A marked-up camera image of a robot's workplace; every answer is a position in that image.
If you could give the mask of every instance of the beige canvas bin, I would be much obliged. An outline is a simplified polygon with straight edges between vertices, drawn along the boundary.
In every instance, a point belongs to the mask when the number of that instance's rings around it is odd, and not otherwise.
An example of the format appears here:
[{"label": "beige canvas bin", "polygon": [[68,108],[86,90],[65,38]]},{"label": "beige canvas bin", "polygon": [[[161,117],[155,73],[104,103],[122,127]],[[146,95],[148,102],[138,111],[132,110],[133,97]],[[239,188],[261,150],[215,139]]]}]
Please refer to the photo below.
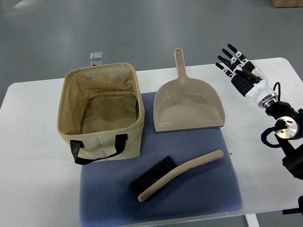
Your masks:
[{"label": "beige canvas bin", "polygon": [[77,69],[65,77],[57,128],[75,163],[140,155],[144,106],[128,63]]}]

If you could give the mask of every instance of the white table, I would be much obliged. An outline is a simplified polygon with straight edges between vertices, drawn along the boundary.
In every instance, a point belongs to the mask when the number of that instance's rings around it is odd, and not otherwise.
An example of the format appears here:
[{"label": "white table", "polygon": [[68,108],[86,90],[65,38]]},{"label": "white table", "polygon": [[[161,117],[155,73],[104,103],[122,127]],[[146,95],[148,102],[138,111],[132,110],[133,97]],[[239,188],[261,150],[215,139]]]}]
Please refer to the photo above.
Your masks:
[{"label": "white table", "polygon": [[[281,83],[281,101],[289,102],[295,110],[303,107],[303,83],[287,60],[254,62],[267,76],[270,87]],[[214,64],[186,69],[189,77],[211,84],[221,98],[226,113],[222,133],[232,153],[243,200],[243,208],[237,212],[194,219],[297,207],[303,181],[293,178],[282,166],[284,153],[280,148],[268,148],[260,140],[261,133],[275,124],[274,118],[244,98]],[[138,71],[137,76],[140,91],[146,93],[175,79],[177,70]],[[62,84],[63,79],[52,79],[8,88],[0,109],[1,226],[80,226],[81,166],[73,163],[70,149],[56,128]],[[296,148],[303,140],[291,143]]]}]

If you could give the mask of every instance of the gray floor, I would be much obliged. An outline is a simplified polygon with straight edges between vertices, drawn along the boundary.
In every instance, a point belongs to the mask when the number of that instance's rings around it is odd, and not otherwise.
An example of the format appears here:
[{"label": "gray floor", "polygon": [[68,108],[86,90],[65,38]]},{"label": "gray floor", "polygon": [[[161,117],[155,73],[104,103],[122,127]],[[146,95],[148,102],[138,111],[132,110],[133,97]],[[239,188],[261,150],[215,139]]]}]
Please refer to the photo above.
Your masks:
[{"label": "gray floor", "polygon": [[[103,51],[104,63],[150,70],[175,67],[176,48],[187,66],[212,64],[232,43],[250,59],[284,57],[303,78],[303,8],[276,9],[270,0],[0,0],[0,6],[0,104],[12,83],[63,78],[88,66],[93,51]],[[261,227],[303,225],[300,214],[257,217]],[[167,225],[180,226],[247,225],[244,217]]]}]

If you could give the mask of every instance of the brush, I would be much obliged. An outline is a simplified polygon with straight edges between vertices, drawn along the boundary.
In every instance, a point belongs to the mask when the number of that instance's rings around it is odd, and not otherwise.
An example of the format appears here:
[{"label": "brush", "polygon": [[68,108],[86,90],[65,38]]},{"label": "brush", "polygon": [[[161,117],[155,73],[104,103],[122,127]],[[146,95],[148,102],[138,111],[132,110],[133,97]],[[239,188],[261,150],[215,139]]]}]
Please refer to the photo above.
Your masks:
[{"label": "brush", "polygon": [[206,155],[187,161],[179,166],[175,164],[170,156],[167,156],[147,170],[144,174],[132,181],[129,184],[129,187],[138,196],[138,200],[140,202],[144,202],[158,189],[181,173],[205,163],[215,161],[222,156],[223,152],[221,150],[215,150]]}]

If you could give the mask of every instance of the beige dustpan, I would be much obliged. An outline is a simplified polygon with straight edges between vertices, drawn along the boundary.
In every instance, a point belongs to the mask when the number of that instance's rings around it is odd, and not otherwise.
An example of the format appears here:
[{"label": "beige dustpan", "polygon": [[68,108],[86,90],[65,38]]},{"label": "beige dustpan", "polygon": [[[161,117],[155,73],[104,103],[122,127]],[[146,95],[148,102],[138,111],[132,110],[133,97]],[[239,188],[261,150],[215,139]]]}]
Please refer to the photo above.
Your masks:
[{"label": "beige dustpan", "polygon": [[175,59],[178,78],[160,87],[155,96],[155,130],[222,127],[225,112],[215,89],[202,80],[187,77],[181,49],[175,50]]}]

